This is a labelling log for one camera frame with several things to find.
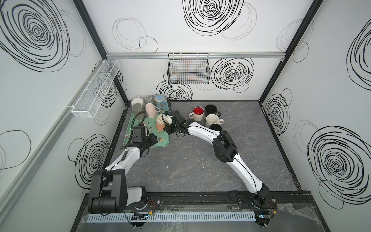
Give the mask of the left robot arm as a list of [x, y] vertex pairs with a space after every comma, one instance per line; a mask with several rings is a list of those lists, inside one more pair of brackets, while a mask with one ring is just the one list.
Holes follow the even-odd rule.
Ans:
[[126, 174], [156, 143], [157, 137], [149, 133], [146, 126], [138, 125], [132, 128], [121, 155], [106, 168], [93, 173], [88, 200], [89, 213], [103, 216], [123, 213], [125, 207], [146, 201], [146, 188], [128, 187]]

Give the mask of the tall grey mug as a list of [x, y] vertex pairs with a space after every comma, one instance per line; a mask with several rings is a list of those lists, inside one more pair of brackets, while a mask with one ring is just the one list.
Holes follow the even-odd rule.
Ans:
[[143, 111], [143, 105], [141, 103], [135, 103], [131, 106], [134, 115]]

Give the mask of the black speckled mug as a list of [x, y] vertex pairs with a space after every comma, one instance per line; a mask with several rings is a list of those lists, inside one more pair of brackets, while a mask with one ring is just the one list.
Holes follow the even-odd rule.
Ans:
[[220, 125], [218, 125], [218, 124], [212, 124], [210, 126], [210, 129], [211, 130], [214, 130], [214, 131], [222, 131], [223, 130], [222, 127]]

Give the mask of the white mug red inside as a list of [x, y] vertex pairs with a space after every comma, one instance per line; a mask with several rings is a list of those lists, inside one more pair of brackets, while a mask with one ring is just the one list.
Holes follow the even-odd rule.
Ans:
[[189, 118], [196, 122], [201, 122], [204, 119], [205, 110], [202, 107], [195, 107], [189, 114]]

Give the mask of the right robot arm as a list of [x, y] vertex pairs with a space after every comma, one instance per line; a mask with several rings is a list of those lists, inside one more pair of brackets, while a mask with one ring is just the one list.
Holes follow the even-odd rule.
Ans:
[[213, 146], [216, 158], [227, 164], [243, 181], [250, 192], [252, 205], [262, 208], [273, 200], [270, 189], [258, 179], [242, 160], [235, 142], [226, 130], [217, 131], [203, 126], [193, 119], [185, 119], [179, 111], [166, 111], [159, 117], [168, 134], [180, 133], [196, 136]]

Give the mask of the beige and salmon mug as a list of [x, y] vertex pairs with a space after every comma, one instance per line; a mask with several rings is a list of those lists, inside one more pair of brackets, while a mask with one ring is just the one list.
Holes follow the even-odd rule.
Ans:
[[164, 128], [165, 128], [165, 123], [162, 119], [162, 116], [163, 114], [159, 114], [157, 117], [156, 117], [156, 129], [158, 131], [164, 131]]

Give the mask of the pink mug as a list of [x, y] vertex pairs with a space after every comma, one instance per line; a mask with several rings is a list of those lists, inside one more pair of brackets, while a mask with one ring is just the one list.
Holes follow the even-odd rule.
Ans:
[[145, 106], [146, 114], [149, 119], [154, 119], [157, 117], [157, 114], [161, 111], [160, 108], [153, 105], [152, 103], [147, 103]]

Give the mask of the beige mug white handle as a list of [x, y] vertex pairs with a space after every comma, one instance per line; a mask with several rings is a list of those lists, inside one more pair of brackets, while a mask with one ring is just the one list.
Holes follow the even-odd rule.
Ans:
[[207, 128], [210, 128], [214, 124], [216, 124], [216, 125], [222, 125], [223, 123], [224, 123], [224, 120], [223, 119], [220, 119], [219, 116], [217, 116], [215, 114], [209, 114], [206, 117], [205, 126]]

